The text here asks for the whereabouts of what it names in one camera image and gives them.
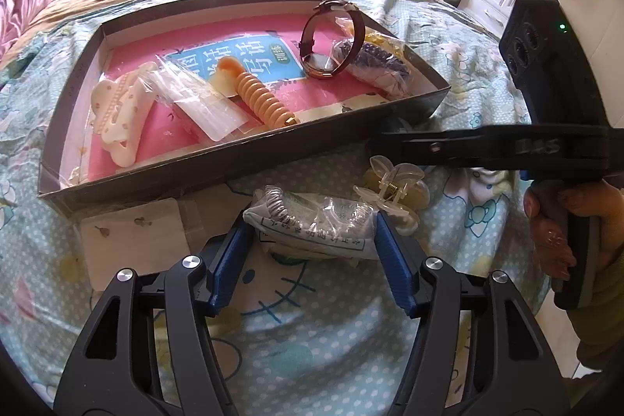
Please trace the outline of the right hand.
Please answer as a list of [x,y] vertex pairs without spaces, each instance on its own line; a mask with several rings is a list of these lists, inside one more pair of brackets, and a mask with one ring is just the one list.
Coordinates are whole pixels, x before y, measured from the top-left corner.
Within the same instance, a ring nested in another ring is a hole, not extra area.
[[600,246],[597,248],[596,272],[608,268],[623,252],[623,191],[607,182],[592,182],[560,191],[557,197],[562,216],[545,212],[544,203],[530,188],[523,207],[530,222],[535,264],[553,279],[568,280],[570,269],[578,264],[571,237],[574,223],[584,218],[599,218]]

